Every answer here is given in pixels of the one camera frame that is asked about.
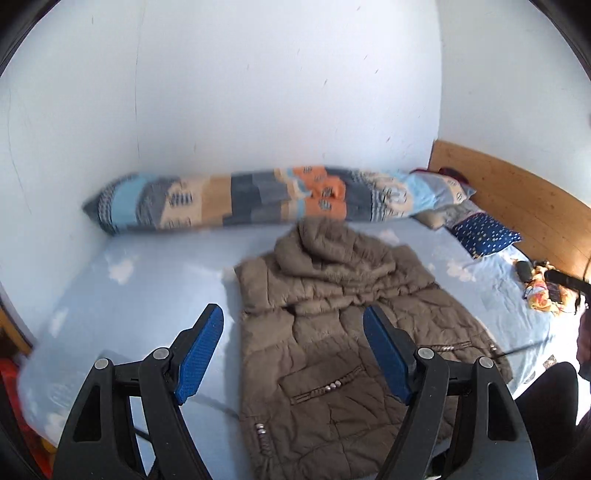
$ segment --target white wall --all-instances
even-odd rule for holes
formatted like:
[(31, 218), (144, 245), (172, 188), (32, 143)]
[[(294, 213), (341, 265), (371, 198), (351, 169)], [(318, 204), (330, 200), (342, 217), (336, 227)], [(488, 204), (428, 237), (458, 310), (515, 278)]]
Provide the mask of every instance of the white wall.
[(118, 3), (59, 3), (0, 77), (0, 283), (33, 334), (107, 240), (82, 202), (139, 168), (141, 3)]
[(438, 0), (439, 136), (508, 160), (591, 206), (591, 82), (528, 0)]
[(173, 4), (148, 3), (142, 26), (146, 168), (428, 162), (441, 85), (433, 0)]
[(0, 79), (0, 283), (35, 334), (113, 177), (425, 166), (440, 95), (434, 0), (61, 0)]

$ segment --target wooden furniture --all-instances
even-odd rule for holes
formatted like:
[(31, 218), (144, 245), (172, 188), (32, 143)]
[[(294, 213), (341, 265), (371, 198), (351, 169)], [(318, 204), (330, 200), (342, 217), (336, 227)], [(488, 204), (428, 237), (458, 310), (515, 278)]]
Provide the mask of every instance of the wooden furniture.
[(523, 241), (515, 246), (530, 259), (590, 276), (591, 209), (583, 202), (504, 160), (437, 140), (429, 169), (441, 167), (455, 168), (468, 178), (477, 190), (472, 200), (521, 234)]
[(11, 340), (11, 342), (19, 349), (21, 353), (29, 355), (31, 353), (31, 346), (23, 338), (21, 332), (10, 321), (2, 307), (0, 306), (0, 330)]

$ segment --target colorful cloth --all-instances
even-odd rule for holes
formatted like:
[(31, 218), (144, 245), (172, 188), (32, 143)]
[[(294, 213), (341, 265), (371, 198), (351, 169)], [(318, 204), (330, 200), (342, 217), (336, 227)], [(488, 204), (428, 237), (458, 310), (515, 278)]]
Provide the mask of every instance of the colorful cloth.
[(528, 283), (525, 291), (528, 305), (534, 310), (552, 312), (554, 315), (559, 315), (562, 312), (574, 311), (576, 293), (562, 285), (558, 286), (562, 303), (550, 300), (548, 285), (544, 279), (544, 273), (549, 268), (553, 269), (554, 267), (548, 265), (546, 268), (539, 265), (532, 270), (532, 280)]
[(428, 172), (299, 167), (210, 177), (133, 174), (84, 205), (109, 233), (292, 222), (306, 216), (381, 222), (466, 200), (460, 182)]

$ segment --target metal bolt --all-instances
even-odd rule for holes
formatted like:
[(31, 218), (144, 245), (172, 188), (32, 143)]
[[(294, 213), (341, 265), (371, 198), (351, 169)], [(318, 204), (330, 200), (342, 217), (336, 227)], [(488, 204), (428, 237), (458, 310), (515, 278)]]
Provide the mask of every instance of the metal bolt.
[(158, 348), (154, 351), (153, 356), (156, 360), (164, 360), (166, 357), (168, 357), (168, 349)]
[(424, 358), (425, 360), (430, 360), (435, 356), (435, 353), (433, 353), (433, 350), (431, 350), (430, 348), (422, 347), (418, 349), (418, 355), (419, 357)]
[(487, 356), (481, 356), (480, 359), (478, 360), (478, 362), (484, 367), (484, 368), (492, 368), (495, 363), (488, 358)]
[(108, 365), (109, 365), (109, 361), (106, 358), (99, 358), (95, 362), (95, 368), (97, 370), (103, 370), (104, 368), (107, 368)]

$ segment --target brown puffer jacket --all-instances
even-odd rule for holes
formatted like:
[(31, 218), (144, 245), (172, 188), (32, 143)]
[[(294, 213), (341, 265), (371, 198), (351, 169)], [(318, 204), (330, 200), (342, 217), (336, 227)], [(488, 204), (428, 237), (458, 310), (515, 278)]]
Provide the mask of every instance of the brown puffer jacket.
[[(499, 353), (407, 246), (329, 219), (302, 220), (273, 252), (236, 267), (244, 307), (241, 425), (259, 479), (353, 479), (384, 462), (406, 407), (363, 334), (377, 301), (417, 345), (474, 362)], [(511, 369), (497, 361), (506, 381)], [(448, 399), (440, 437), (452, 432)]]

